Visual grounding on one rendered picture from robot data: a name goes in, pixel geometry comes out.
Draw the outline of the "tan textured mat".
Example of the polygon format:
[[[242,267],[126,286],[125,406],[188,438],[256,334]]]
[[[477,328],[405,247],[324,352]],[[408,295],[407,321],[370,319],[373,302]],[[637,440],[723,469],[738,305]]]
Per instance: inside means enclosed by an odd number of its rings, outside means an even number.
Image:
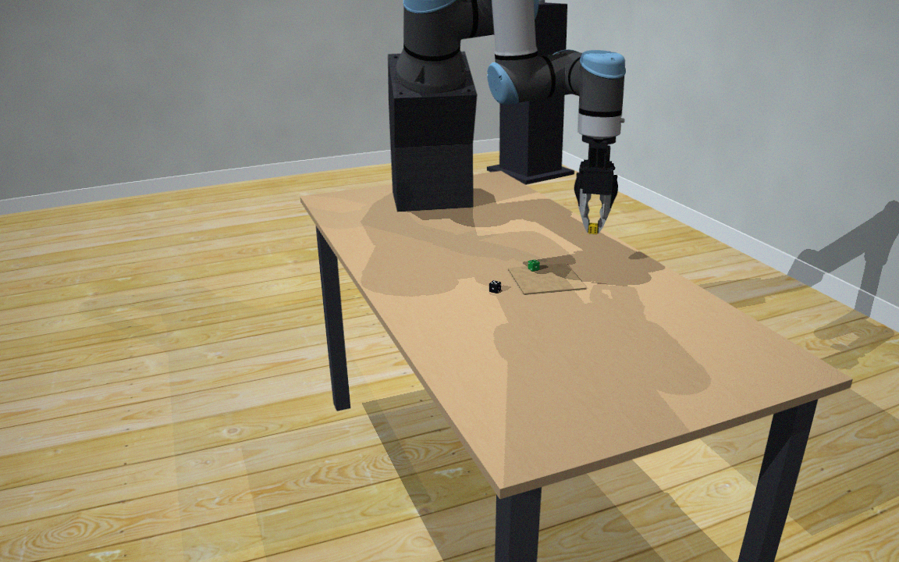
[[[528,266],[515,267],[509,268],[509,272],[524,295],[586,290],[587,288],[567,263],[540,265],[538,271],[531,271]]]

